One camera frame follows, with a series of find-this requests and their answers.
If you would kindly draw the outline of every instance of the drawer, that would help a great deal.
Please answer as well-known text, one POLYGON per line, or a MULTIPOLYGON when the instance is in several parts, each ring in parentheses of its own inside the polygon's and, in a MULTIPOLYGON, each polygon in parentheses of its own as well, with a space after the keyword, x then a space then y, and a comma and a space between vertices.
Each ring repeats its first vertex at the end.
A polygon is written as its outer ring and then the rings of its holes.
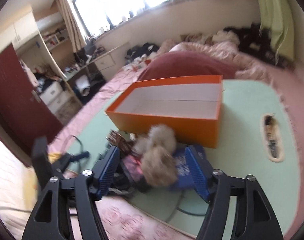
POLYGON ((103 58, 98 59, 94 62, 98 70, 102 70, 108 67, 114 66, 114 61, 110 55, 106 55, 103 58))
POLYGON ((60 83, 55 81, 43 92, 42 95, 40 95, 40 98, 46 105, 48 105, 62 92, 63 90, 60 83))
POLYGON ((55 100, 48 105, 50 111, 55 114, 69 99, 71 94, 69 92, 62 92, 55 100))
POLYGON ((118 66, 113 66, 113 67, 109 67, 109 68, 101 70, 101 74, 103 75, 106 82, 108 82, 113 78, 113 76, 117 73, 118 70, 119 70, 118 66))

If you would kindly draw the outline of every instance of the white wall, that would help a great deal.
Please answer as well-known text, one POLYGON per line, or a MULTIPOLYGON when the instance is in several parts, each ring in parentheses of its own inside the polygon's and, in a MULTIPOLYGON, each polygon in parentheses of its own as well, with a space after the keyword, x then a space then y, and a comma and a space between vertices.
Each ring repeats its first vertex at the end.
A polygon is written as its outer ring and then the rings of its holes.
POLYGON ((296 73, 304 82, 304 11, 296 0, 288 0, 294 19, 296 73))
POLYGON ((214 33, 227 26, 260 22, 257 0, 185 0, 150 9, 100 37, 96 45, 107 50, 126 42, 130 46, 152 42, 161 45, 180 34, 214 33))

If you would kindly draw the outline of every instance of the orange box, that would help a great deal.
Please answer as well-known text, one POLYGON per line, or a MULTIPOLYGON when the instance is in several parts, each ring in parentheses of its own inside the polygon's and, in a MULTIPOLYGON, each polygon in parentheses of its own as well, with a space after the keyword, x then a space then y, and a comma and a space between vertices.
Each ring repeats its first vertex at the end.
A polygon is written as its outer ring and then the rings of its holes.
POLYGON ((147 133, 166 124, 181 143, 215 148, 219 137, 222 76, 188 76, 135 82, 107 109, 121 131, 147 133))

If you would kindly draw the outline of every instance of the metal screw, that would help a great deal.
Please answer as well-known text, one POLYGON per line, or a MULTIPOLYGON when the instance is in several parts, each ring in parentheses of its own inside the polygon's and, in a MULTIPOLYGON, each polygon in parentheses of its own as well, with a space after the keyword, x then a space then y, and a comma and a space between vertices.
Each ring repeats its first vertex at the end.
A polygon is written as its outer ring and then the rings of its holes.
POLYGON ((85 170, 82 172, 83 176, 90 176, 93 172, 91 170, 85 170))
POLYGON ((249 181, 256 181, 256 178, 253 175, 248 175, 246 177, 249 181))
POLYGON ((58 180, 59 180, 59 178, 56 177, 56 176, 50 178, 50 182, 51 182, 51 183, 57 182, 58 180))
POLYGON ((213 174, 217 175, 217 176, 221 176, 223 174, 223 171, 221 171, 221 170, 214 170, 213 174))

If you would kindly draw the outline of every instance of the floral pattern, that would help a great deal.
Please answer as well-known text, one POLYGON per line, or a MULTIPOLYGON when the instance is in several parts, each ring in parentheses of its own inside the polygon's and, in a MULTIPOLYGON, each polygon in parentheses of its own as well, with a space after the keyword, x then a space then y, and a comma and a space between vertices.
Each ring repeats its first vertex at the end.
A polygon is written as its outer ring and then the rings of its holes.
MULTIPOLYGON (((109 240, 191 240, 148 217, 121 197, 104 197, 96 202, 109 240)), ((71 218, 75 240, 81 240, 78 220, 71 218)))

